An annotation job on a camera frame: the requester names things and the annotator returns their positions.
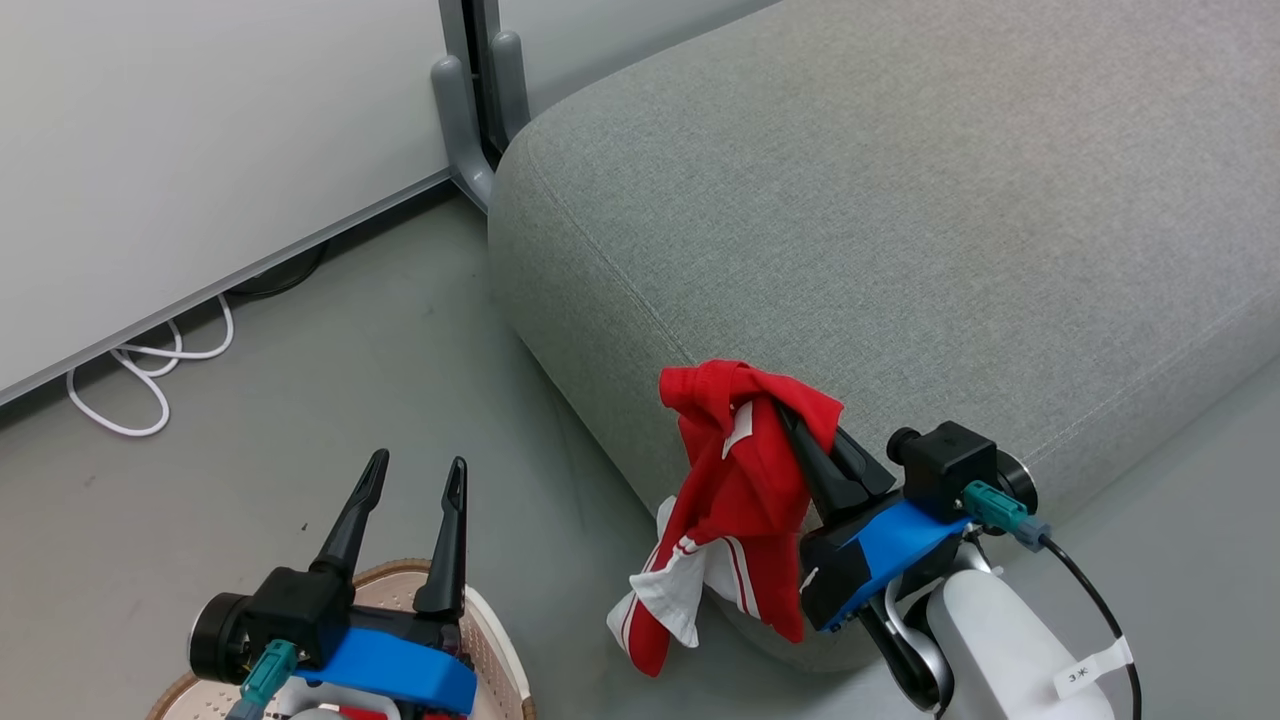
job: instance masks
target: teal cable connector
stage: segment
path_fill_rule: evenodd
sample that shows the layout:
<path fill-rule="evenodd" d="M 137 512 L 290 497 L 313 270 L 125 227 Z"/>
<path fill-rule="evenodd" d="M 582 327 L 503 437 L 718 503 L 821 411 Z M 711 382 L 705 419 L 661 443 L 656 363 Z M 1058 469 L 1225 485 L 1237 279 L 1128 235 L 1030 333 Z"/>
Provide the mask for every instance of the teal cable connector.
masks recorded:
<path fill-rule="evenodd" d="M 244 684 L 241 685 L 241 697 L 259 707 L 266 707 L 275 693 L 280 692 L 285 680 L 298 669 L 298 651 L 293 643 L 285 641 L 271 641 L 262 657 L 253 664 Z"/>
<path fill-rule="evenodd" d="M 1053 532 L 1048 523 L 1027 512 L 1025 505 L 983 482 L 965 486 L 961 502 L 975 520 L 1005 530 L 1033 552 L 1039 552 L 1044 547 L 1041 538 Z"/>

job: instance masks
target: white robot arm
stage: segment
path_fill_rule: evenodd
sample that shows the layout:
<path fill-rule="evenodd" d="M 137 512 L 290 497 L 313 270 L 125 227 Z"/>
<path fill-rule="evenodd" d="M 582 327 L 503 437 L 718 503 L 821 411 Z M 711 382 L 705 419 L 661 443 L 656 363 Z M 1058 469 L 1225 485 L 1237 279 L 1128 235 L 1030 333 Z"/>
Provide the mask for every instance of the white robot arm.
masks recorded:
<path fill-rule="evenodd" d="M 989 568 L 959 569 L 942 580 L 929 596 L 927 615 L 954 687 L 945 717 L 1115 717 L 1106 696 L 1092 682 L 1060 697 L 1055 676 L 1073 667 L 1075 657 Z"/>

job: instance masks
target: white cable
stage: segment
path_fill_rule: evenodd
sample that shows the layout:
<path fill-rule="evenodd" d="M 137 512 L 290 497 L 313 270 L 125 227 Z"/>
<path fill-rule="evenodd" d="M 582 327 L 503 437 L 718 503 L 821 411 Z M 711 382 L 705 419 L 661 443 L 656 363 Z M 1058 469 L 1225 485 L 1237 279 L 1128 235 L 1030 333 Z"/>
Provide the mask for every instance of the white cable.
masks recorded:
<path fill-rule="evenodd" d="M 150 428 L 125 428 L 108 420 L 106 418 L 99 415 L 92 407 L 81 400 L 79 393 L 76 392 L 76 369 L 67 372 L 67 395 L 70 396 L 72 402 L 76 407 L 81 409 L 81 413 L 88 415 L 91 420 L 102 425 L 104 428 L 120 433 L 127 437 L 147 437 L 154 436 L 164 429 L 169 424 L 169 398 L 165 397 L 164 391 L 156 384 L 154 378 L 161 378 L 168 375 L 174 368 L 178 366 L 179 360 L 209 360 L 210 357 L 218 357 L 227 351 L 232 345 L 232 340 L 236 337 L 236 323 L 232 320 L 232 309 L 227 305 L 227 299 L 221 295 L 218 296 L 218 302 L 223 306 L 223 319 L 227 320 L 227 337 L 223 338 L 223 343 L 212 350 L 206 350 L 202 352 L 184 352 L 182 350 L 182 333 L 178 332 L 178 325 L 173 320 L 166 320 L 165 324 L 169 325 L 169 332 L 173 333 L 173 350 L 164 350 L 160 347 L 145 347 L 140 345 L 120 345 L 111 350 L 111 357 L 124 365 L 124 369 L 133 373 L 136 378 L 142 380 L 142 384 L 147 386 L 151 395 L 156 397 L 156 402 L 160 404 L 160 419 L 156 424 Z M 156 368 L 155 370 L 145 370 L 138 368 L 129 352 L 137 352 L 140 355 L 155 355 L 157 357 L 168 357 L 169 361 Z"/>

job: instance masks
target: white cloth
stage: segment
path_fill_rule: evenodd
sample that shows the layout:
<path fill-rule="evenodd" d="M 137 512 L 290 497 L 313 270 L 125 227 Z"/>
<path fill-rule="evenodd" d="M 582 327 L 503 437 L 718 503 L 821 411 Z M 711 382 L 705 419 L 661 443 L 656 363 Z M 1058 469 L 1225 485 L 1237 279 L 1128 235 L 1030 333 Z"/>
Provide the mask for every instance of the white cloth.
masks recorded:
<path fill-rule="evenodd" d="M 676 498 L 668 497 L 658 507 L 658 538 L 666 532 L 675 505 Z M 746 555 L 737 538 L 724 537 L 699 546 L 685 536 L 680 538 L 671 562 L 660 570 L 653 570 L 657 555 L 655 547 L 649 553 L 644 570 L 631 575 L 631 592 L 609 611 L 605 619 L 622 650 L 631 652 L 627 637 L 637 602 L 643 602 L 680 644 L 698 647 L 698 605 L 703 598 L 704 584 L 737 605 L 742 612 L 759 619 L 760 611 L 756 607 L 751 577 L 746 570 Z"/>

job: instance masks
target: cord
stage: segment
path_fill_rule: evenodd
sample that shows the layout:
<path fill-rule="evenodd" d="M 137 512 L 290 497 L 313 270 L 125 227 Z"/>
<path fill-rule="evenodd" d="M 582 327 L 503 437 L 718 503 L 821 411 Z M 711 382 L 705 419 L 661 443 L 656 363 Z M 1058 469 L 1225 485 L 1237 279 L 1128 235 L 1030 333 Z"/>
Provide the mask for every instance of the cord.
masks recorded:
<path fill-rule="evenodd" d="M 316 272 L 316 268 L 319 268 L 320 263 L 324 261 L 324 256 L 328 251 L 329 251 L 329 243 L 328 242 L 321 243 L 320 247 L 316 249 L 315 258 L 311 259 L 311 264 L 307 265 L 307 269 L 302 270 L 301 274 L 298 274 L 289 282 L 266 290 L 228 290 L 227 295 L 230 295 L 232 297 L 252 297 L 256 300 L 261 300 L 264 297 L 275 297 L 282 292 L 288 292 L 302 284 L 303 281 L 311 277 L 311 273 Z"/>
<path fill-rule="evenodd" d="M 125 437 L 147 437 L 159 433 L 165 425 L 169 424 L 169 398 L 165 397 L 164 391 L 161 391 L 160 386 L 156 384 L 155 378 L 168 375 L 174 368 L 178 366 L 179 360 L 209 360 L 210 357 L 218 357 L 223 352 L 227 352 L 227 348 L 232 345 L 232 340 L 236 337 L 236 323 L 232 320 L 232 309 L 227 305 L 227 299 L 219 295 L 218 302 L 223 306 L 223 319 L 227 322 L 227 337 L 223 338 L 221 345 L 212 350 L 200 352 L 183 351 L 182 333 L 178 332 L 178 325 L 173 320 L 166 320 L 165 324 L 169 325 L 169 332 L 173 333 L 173 350 L 124 343 L 110 351 L 111 357 L 115 357 L 115 360 L 123 365 L 125 370 L 142 380 L 142 384 L 147 386 L 147 389 L 150 389 L 151 395 L 155 396 L 156 402 L 160 404 L 160 419 L 156 420 L 156 423 L 150 428 L 127 428 L 113 423 L 96 413 L 83 400 L 81 400 L 79 393 L 76 392 L 74 368 L 67 372 L 67 395 L 70 397 L 76 407 L 81 409 L 81 413 L 84 413 L 84 415 L 88 415 L 91 420 L 111 432 Z M 133 361 L 133 357 L 129 356 L 131 352 L 136 352 L 138 355 L 154 355 L 156 357 L 168 357 L 169 361 L 155 370 L 145 370 Z"/>
<path fill-rule="evenodd" d="M 1093 587 L 1093 583 L 1084 574 L 1084 571 L 1080 570 L 1080 566 L 1076 565 L 1075 561 L 1071 560 L 1071 556 L 1068 555 L 1066 551 L 1062 550 L 1056 542 L 1053 542 L 1053 539 L 1050 538 L 1047 534 L 1041 536 L 1039 541 L 1041 544 L 1047 547 L 1048 551 L 1053 553 L 1053 557 L 1057 557 L 1059 560 L 1062 561 L 1062 565 L 1066 566 L 1069 573 L 1075 575 L 1076 582 L 1080 583 L 1080 587 L 1084 588 L 1084 592 L 1089 593 L 1089 597 L 1093 600 L 1093 603 L 1098 606 L 1098 611 L 1102 612 L 1102 618 L 1107 621 L 1107 626 L 1111 628 L 1111 634 L 1115 635 L 1116 639 L 1123 638 L 1124 630 L 1120 629 L 1120 623 L 1116 620 L 1115 614 L 1111 612 L 1111 607 L 1107 606 L 1107 601 L 1102 600 L 1102 593 L 1098 592 L 1098 588 Z M 1138 666 L 1130 662 L 1129 665 L 1125 666 L 1125 671 L 1129 674 L 1129 687 L 1133 689 L 1133 717 L 1134 720 L 1140 720 L 1142 683 L 1138 680 Z"/>

